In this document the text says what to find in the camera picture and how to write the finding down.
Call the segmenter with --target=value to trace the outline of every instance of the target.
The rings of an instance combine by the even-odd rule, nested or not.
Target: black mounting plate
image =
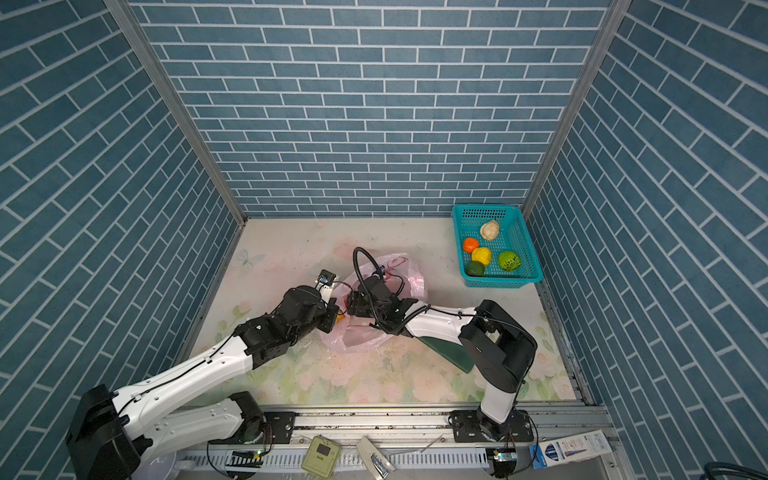
[[[284,445],[290,443],[293,434],[295,412],[265,412],[266,423],[272,427],[272,443]]]
[[[480,429],[477,410],[454,410],[448,417],[456,443],[488,442]],[[508,419],[513,442],[533,442],[531,420],[525,410],[515,410]]]

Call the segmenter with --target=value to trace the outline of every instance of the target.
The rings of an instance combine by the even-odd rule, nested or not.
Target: beige vegetable
[[[494,240],[496,237],[498,237],[498,229],[498,222],[496,220],[491,220],[490,222],[480,227],[480,236],[488,241]]]

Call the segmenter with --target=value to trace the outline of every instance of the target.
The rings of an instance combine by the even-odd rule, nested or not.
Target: teal plastic basket
[[[455,205],[452,213],[459,258],[458,268],[466,286],[520,288],[526,283],[541,281],[544,276],[541,264],[519,208],[493,204]],[[483,240],[480,227],[491,220],[496,220],[501,227],[498,237],[492,241]],[[487,247],[493,253],[491,264],[485,268],[484,276],[469,276],[464,273],[464,267],[472,261],[472,255],[462,250],[462,243],[467,237],[476,239],[480,247]],[[502,270],[497,261],[498,255],[507,250],[516,252],[521,260],[520,268],[511,272]]]

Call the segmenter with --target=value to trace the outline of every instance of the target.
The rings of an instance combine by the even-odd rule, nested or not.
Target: green fruit
[[[520,260],[520,256],[515,252],[501,252],[498,255],[498,265],[502,268],[502,270],[511,272],[520,268],[521,264],[522,261]]]
[[[473,260],[467,263],[464,272],[469,276],[482,276],[482,274],[485,273],[485,265]]]

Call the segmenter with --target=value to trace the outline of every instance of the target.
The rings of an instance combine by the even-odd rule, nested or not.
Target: toy fruit
[[[473,260],[467,263],[467,266],[464,268],[464,272],[469,276],[482,276],[482,274],[485,273],[485,265],[476,260]]]
[[[498,237],[499,225],[496,220],[491,220],[482,227],[480,227],[480,236],[485,240],[491,241]]]
[[[466,237],[464,239],[464,243],[462,244],[462,250],[464,250],[466,253],[472,253],[472,251],[477,247],[480,247],[480,243],[472,237]]]
[[[472,251],[472,259],[482,263],[485,266],[491,264],[491,257],[493,257],[493,254],[491,253],[490,249],[485,247],[477,247]]]
[[[515,252],[501,252],[498,255],[498,265],[502,270],[511,272],[520,268],[521,264],[520,256]]]

